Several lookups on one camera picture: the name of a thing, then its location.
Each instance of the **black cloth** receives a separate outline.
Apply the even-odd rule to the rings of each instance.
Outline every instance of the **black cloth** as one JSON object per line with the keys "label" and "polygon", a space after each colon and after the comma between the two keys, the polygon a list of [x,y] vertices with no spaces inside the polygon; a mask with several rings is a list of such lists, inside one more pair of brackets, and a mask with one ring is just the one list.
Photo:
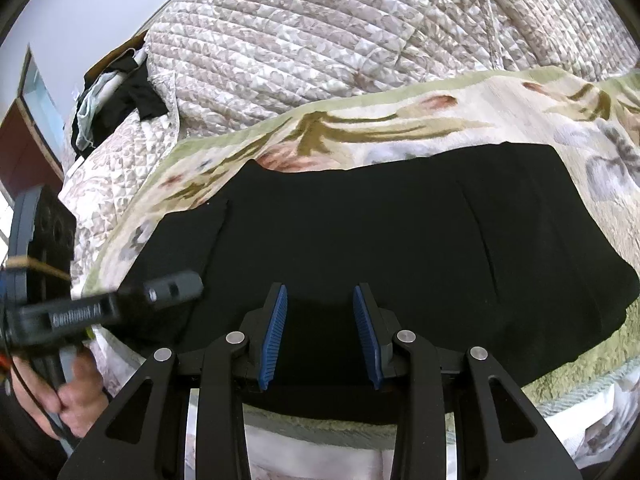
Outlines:
{"label": "black cloth", "polygon": [[[247,401],[291,415],[396,420],[396,400],[367,380],[351,308],[359,282],[402,327],[443,348],[484,346],[520,385],[607,338],[639,293],[549,146],[476,146],[349,171],[278,173],[249,161],[206,207],[165,217],[127,276],[190,268],[192,248],[213,244],[204,297],[172,335],[140,331],[145,346],[129,332],[127,342],[147,354],[203,348],[283,282],[275,378]],[[174,250],[164,260],[148,251],[165,243]]]}
{"label": "black cloth", "polygon": [[80,156],[87,158],[91,152],[100,146],[115,129],[136,108],[140,114],[140,120],[146,121],[168,113],[162,98],[156,93],[148,81],[146,62],[138,66],[134,56],[135,49],[129,48],[121,56],[112,61],[100,75],[107,72],[122,72],[128,74],[121,85],[116,89],[111,98],[102,106],[102,109],[94,116],[92,121],[93,146],[80,150],[76,146],[78,140],[78,107],[91,90],[94,82],[85,88],[78,98],[76,115],[71,124],[71,147],[76,152],[76,159]]}
{"label": "black cloth", "polygon": [[0,478],[54,480],[66,453],[21,408],[14,396],[0,392]]}
{"label": "black cloth", "polygon": [[146,63],[127,77],[113,96],[94,116],[91,130],[94,134],[94,146],[100,146],[124,119],[138,109],[141,121],[147,121],[168,113],[162,98],[156,93],[148,80]]}

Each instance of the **person's finger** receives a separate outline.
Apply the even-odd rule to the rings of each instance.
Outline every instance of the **person's finger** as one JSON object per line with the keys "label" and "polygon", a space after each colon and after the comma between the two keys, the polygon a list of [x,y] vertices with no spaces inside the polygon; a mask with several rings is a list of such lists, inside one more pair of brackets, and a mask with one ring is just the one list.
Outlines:
{"label": "person's finger", "polygon": [[[53,388],[49,386],[35,371],[33,371],[30,364],[24,359],[14,357],[14,366],[20,373],[20,376],[24,380],[28,389],[42,407],[49,413],[59,413],[62,406],[60,404],[60,399]],[[14,387],[15,397],[18,399],[18,402],[20,402],[20,405],[30,415],[33,416],[41,414],[38,407],[31,400],[29,394],[22,387],[22,383],[18,380],[13,370],[12,386]]]}
{"label": "person's finger", "polygon": [[68,426],[75,436],[82,438],[108,405],[109,401],[106,395],[100,394],[91,404],[63,410],[60,413],[60,420]]}
{"label": "person's finger", "polygon": [[91,404],[102,393],[102,376],[96,372],[84,379],[74,379],[58,389],[64,408]]}
{"label": "person's finger", "polygon": [[71,365],[75,379],[84,379],[91,375],[97,374],[98,368],[95,365],[94,355],[88,348],[79,349],[78,355]]}

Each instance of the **black clothing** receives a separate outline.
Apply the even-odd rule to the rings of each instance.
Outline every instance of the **black clothing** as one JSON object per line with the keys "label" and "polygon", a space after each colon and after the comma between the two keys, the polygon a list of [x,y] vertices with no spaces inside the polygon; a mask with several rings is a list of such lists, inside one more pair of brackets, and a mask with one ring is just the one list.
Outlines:
{"label": "black clothing", "polygon": [[[76,159],[80,156],[87,158],[136,108],[140,114],[141,121],[147,121],[168,113],[164,101],[148,81],[146,62],[138,66],[134,59],[135,53],[136,51],[133,48],[127,49],[102,71],[102,73],[123,72],[129,74],[129,76],[94,116],[91,123],[93,146],[89,146],[85,150],[80,150],[76,146],[79,133],[78,115],[76,114],[74,117],[71,125],[71,146],[76,152]],[[86,88],[79,97],[77,101],[78,107],[89,93],[92,85]]]}
{"label": "black clothing", "polygon": [[0,388],[0,478],[54,480],[66,453],[22,409],[14,396]]}
{"label": "black clothing", "polygon": [[146,63],[134,70],[122,82],[113,96],[94,116],[91,123],[94,146],[99,146],[104,139],[109,137],[136,108],[141,121],[168,113],[164,101],[148,80]]}
{"label": "black clothing", "polygon": [[205,294],[172,330],[114,332],[145,353],[203,348],[283,282],[275,378],[248,401],[317,418],[396,418],[395,401],[367,379],[351,309],[359,282],[403,328],[443,348],[484,346],[520,385],[606,339],[639,293],[558,154],[538,144],[349,171],[278,173],[249,161],[207,205],[167,215],[127,281],[193,268],[204,246],[213,246]]}

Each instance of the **bedsheet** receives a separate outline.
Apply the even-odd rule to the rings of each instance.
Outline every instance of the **bedsheet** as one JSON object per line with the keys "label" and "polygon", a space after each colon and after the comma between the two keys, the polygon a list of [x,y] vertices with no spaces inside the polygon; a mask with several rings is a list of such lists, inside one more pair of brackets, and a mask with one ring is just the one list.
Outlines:
{"label": "bedsheet", "polygon": [[475,70],[623,75],[638,48],[608,0],[173,0],[146,39],[188,135]]}
{"label": "bedsheet", "polygon": [[[639,133],[640,72],[592,84],[558,68],[539,68],[477,72],[307,104],[226,136],[182,140],[133,197],[107,243],[94,249],[95,263],[82,277],[84,293],[116,287],[165,213],[203,203],[249,158],[272,170],[313,171],[505,140],[555,147],[607,239],[640,270]],[[107,330],[96,334],[94,351],[115,393],[142,358]],[[524,390],[543,415],[553,416],[605,391],[638,366],[639,355],[636,301],[609,339]],[[322,427],[335,433],[344,423],[324,421]],[[375,436],[360,425],[348,430]]]}

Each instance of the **black handle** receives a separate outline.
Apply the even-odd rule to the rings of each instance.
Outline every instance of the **black handle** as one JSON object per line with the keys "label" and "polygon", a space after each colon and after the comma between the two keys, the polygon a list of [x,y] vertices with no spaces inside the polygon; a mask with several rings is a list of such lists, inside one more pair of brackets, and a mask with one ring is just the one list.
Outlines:
{"label": "black handle", "polygon": [[242,400],[232,377],[233,359],[244,353],[249,344],[244,335],[239,343],[222,336],[204,352],[196,432],[198,480],[251,480]]}
{"label": "black handle", "polygon": [[396,433],[392,480],[443,479],[447,476],[444,394],[436,347],[420,335],[410,342],[394,337],[410,361],[408,388]]}
{"label": "black handle", "polygon": [[[33,358],[31,359],[31,367],[56,391],[66,382],[65,373],[58,354]],[[53,421],[58,425],[60,430],[62,430],[64,439],[69,446],[75,449],[80,439],[71,432],[68,426],[62,422],[56,414],[49,413],[49,415],[52,416]]]}

